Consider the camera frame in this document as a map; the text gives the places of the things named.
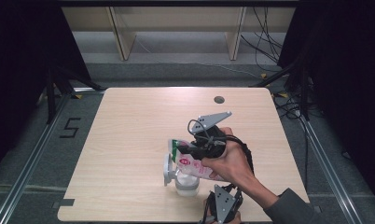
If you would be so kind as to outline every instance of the black tape mark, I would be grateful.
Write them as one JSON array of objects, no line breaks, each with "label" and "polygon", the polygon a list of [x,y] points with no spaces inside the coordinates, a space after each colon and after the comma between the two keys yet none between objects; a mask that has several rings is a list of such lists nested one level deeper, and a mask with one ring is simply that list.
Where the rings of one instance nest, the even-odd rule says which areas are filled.
[{"label": "black tape mark", "polygon": [[60,135],[60,138],[75,138],[75,135],[77,133],[77,130],[79,130],[79,128],[68,127],[69,126],[69,122],[71,122],[71,120],[80,120],[80,118],[70,118],[70,119],[68,119],[68,121],[65,124],[64,129],[65,130],[74,130],[74,133],[72,135]]}]

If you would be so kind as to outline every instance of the dark sleeve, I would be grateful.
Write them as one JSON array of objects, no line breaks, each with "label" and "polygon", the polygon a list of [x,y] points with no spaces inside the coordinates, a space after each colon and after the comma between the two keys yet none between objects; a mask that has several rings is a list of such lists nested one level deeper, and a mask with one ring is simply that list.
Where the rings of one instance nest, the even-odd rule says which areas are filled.
[{"label": "dark sleeve", "polygon": [[280,199],[264,212],[275,224],[325,224],[327,223],[292,190],[287,189]]}]

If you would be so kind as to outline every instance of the light wood tabletop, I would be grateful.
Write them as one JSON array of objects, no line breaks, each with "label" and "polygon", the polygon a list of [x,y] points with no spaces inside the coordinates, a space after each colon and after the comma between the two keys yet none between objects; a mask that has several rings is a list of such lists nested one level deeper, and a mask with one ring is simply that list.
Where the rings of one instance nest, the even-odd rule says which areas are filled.
[{"label": "light wood tabletop", "polygon": [[[214,98],[221,96],[223,104]],[[214,184],[201,179],[195,197],[164,187],[168,139],[194,140],[188,122],[231,111],[231,127],[252,150],[257,178],[275,194],[291,188],[309,202],[271,95],[261,88],[111,88],[106,91],[64,195],[62,221],[195,222]],[[244,195],[242,220],[269,221]]]}]

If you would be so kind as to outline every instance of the gray carpet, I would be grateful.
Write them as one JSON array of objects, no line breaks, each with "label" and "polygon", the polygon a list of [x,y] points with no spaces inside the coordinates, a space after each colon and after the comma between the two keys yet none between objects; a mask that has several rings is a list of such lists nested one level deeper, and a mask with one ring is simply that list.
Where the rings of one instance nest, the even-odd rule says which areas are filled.
[{"label": "gray carpet", "polygon": [[[249,71],[259,76],[263,70],[255,65],[226,65],[227,68]],[[231,86],[246,87],[259,82],[245,73],[235,73],[221,67],[200,64],[88,64],[92,80],[105,87],[158,87],[158,86]],[[272,83],[269,89],[283,89],[285,77]],[[73,81],[75,87],[84,85]],[[57,202],[65,193],[76,162],[83,148],[102,95],[84,95],[81,99],[70,99],[51,136],[49,144],[23,193],[9,223],[61,223],[57,219]],[[277,98],[278,104],[287,99]],[[364,223],[375,223],[375,198],[354,164],[341,156],[342,146],[326,123],[326,118],[310,116],[328,157],[347,191],[351,194]],[[61,138],[73,134],[65,130],[69,119],[70,127],[77,127],[74,138]],[[26,131],[16,147],[7,153],[0,164],[0,204],[14,183],[21,168],[29,157],[35,142],[45,127],[47,105],[43,102],[32,115]],[[312,146],[309,145],[308,178],[305,179],[304,131],[298,119],[282,118],[283,127],[303,181],[307,181],[307,192],[313,206],[322,208],[322,215],[330,223],[347,223],[339,203],[318,165]]]}]

